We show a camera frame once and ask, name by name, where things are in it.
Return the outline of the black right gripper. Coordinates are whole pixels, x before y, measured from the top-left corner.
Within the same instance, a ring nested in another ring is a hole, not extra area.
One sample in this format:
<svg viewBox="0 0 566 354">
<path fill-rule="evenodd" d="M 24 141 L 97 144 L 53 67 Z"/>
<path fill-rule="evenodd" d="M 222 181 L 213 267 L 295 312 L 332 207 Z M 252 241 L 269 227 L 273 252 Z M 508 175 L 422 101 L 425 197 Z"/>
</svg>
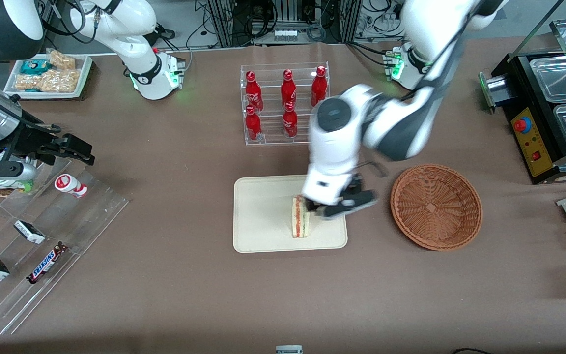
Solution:
<svg viewBox="0 0 566 354">
<path fill-rule="evenodd" d="M 47 129 L 20 123 L 10 135 L 0 141 L 0 150 L 3 151 L 0 167 L 14 164 L 11 161 L 13 155 L 22 158 L 29 156 L 48 164 L 53 164 L 57 156 L 94 166 L 96 157 L 91 154 L 92 145 L 73 134 L 64 134 L 59 144 L 56 142 L 59 139 L 57 132 L 54 127 Z"/>
</svg>

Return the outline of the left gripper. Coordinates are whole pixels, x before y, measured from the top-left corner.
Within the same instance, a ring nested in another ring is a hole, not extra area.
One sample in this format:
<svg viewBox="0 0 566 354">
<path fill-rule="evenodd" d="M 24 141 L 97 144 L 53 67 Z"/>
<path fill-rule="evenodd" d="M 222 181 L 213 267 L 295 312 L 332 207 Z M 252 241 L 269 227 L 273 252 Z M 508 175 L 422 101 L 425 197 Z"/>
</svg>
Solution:
<svg viewBox="0 0 566 354">
<path fill-rule="evenodd" d="M 348 166 L 346 170 L 338 170 L 333 174 L 332 171 L 309 166 L 302 189 L 307 212 L 322 217 L 324 206 L 354 206 L 355 202 L 351 197 L 342 196 L 352 181 L 354 170 L 354 166 Z"/>
</svg>

